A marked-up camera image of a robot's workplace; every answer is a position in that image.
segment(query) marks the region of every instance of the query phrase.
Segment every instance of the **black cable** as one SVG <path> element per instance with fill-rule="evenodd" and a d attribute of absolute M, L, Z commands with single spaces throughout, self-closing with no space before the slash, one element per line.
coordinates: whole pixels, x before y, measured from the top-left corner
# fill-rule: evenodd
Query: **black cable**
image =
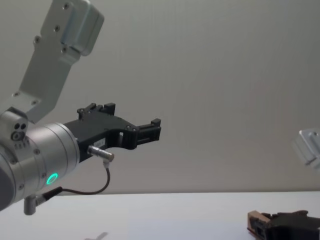
<path fill-rule="evenodd" d="M 106 168 L 105 170 L 106 170 L 106 175 L 107 175 L 107 181 L 106 181 L 106 184 L 104 185 L 104 187 L 101 188 L 100 190 L 85 192 L 85 191 L 77 191 L 77 190 L 63 188 L 62 192 L 69 192 L 69 193 L 80 194 L 80 195 L 96 195 L 96 194 L 102 193 L 109 186 L 110 178 L 111 178 L 109 168 Z"/>

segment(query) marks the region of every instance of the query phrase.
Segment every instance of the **label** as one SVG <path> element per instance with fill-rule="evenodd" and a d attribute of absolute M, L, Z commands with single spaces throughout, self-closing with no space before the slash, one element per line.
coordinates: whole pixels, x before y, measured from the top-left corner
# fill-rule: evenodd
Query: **label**
<path fill-rule="evenodd" d="M 104 145 L 106 145 L 106 139 L 105 138 L 102 138 L 101 140 L 99 141 L 96 141 L 93 146 L 97 147 L 97 148 L 101 148 L 103 147 Z"/>

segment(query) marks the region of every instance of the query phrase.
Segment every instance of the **white surface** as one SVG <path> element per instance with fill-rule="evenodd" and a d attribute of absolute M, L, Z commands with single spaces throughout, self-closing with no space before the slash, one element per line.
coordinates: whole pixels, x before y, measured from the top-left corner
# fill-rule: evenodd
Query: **white surface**
<path fill-rule="evenodd" d="M 62 196 L 33 216 L 23 215 L 22 202 L 0 212 L 0 239 L 254 240 L 248 212 L 308 210 L 319 218 L 319 203 L 320 192 Z"/>
<path fill-rule="evenodd" d="M 96 46 L 42 123 L 114 102 L 119 117 L 163 126 L 160 142 L 110 150 L 108 193 L 320 189 L 291 146 L 320 126 L 319 0 L 92 3 L 105 15 Z M 18 89 L 50 4 L 1 1 L 0 102 Z M 57 184 L 91 191 L 105 177 L 90 160 Z"/>

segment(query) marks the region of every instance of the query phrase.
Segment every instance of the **gray wall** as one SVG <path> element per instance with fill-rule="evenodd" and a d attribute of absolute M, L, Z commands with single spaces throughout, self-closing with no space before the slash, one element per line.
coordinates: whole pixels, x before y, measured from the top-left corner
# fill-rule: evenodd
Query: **gray wall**
<path fill-rule="evenodd" d="M 318 0 L 93 2 L 105 15 L 95 49 L 41 123 L 71 121 L 91 102 L 115 102 L 137 125 L 162 119 L 160 142 L 110 150 L 109 193 L 320 189 L 291 147 L 320 126 Z M 50 4 L 1 3 L 0 101 L 19 87 Z M 59 184 L 105 179 L 93 158 Z"/>

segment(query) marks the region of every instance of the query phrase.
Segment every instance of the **white table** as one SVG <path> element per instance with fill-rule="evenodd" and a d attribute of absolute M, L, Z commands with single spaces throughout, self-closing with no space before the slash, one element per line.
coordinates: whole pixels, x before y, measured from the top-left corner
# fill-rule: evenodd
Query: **white table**
<path fill-rule="evenodd" d="M 320 218 L 319 204 L 320 192 L 60 196 L 33 216 L 22 201 L 0 212 L 0 239 L 253 240 L 248 212 L 308 210 Z"/>

